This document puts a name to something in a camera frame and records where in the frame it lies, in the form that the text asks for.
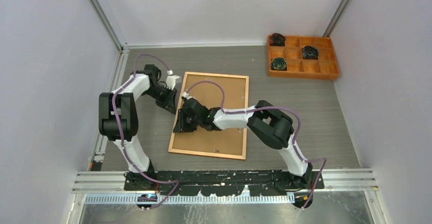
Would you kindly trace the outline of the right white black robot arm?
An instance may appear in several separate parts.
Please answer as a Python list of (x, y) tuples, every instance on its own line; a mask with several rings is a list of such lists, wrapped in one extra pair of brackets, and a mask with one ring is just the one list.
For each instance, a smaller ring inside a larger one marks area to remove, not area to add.
[(247, 108), (227, 109), (207, 108), (191, 97), (183, 100), (173, 131), (194, 132), (198, 127), (207, 131), (249, 129), (266, 146), (279, 152), (286, 163), (289, 180), (301, 189), (311, 182), (313, 166), (296, 143), (298, 131), (287, 112), (289, 109), (273, 106), (265, 100)]

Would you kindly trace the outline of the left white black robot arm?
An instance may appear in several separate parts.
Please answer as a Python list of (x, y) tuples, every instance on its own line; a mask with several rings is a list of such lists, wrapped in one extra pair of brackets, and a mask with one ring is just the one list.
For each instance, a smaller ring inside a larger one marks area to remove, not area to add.
[(151, 159), (144, 153), (138, 138), (139, 118), (136, 101), (150, 96), (155, 104), (174, 114), (176, 85), (181, 77), (167, 71), (161, 81), (161, 70), (155, 65), (145, 65), (143, 70), (132, 72), (127, 81), (98, 98), (98, 127), (101, 135), (115, 143), (125, 158), (129, 172), (138, 174), (137, 184), (151, 190), (158, 180)]

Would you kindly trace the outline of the orange compartment tray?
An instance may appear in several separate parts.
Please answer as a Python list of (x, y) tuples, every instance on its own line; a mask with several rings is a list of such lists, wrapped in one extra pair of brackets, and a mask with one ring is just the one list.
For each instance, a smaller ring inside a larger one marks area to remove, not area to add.
[(267, 36), (267, 73), (272, 77), (336, 80), (339, 66), (329, 37)]

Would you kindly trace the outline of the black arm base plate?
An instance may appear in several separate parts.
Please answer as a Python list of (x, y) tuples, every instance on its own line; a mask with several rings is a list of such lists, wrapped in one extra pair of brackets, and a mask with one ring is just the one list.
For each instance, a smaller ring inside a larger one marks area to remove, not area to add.
[(172, 196), (209, 197), (239, 196), (248, 190), (253, 197), (279, 196), (288, 191), (310, 190), (314, 185), (317, 172), (313, 171), (311, 180), (305, 187), (295, 185), (288, 172), (282, 170), (230, 170), (230, 171), (158, 171), (151, 177), (168, 184), (154, 183), (139, 173), (125, 172), (126, 191), (150, 191)]

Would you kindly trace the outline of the aluminium rail front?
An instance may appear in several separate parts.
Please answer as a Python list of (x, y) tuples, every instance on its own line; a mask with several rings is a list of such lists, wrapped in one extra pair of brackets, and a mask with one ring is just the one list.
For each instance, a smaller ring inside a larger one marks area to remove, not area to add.
[[(371, 169), (326, 169), (321, 173), (324, 188), (319, 191), (378, 191)], [(78, 172), (72, 193), (124, 191), (125, 177), (120, 171)]]

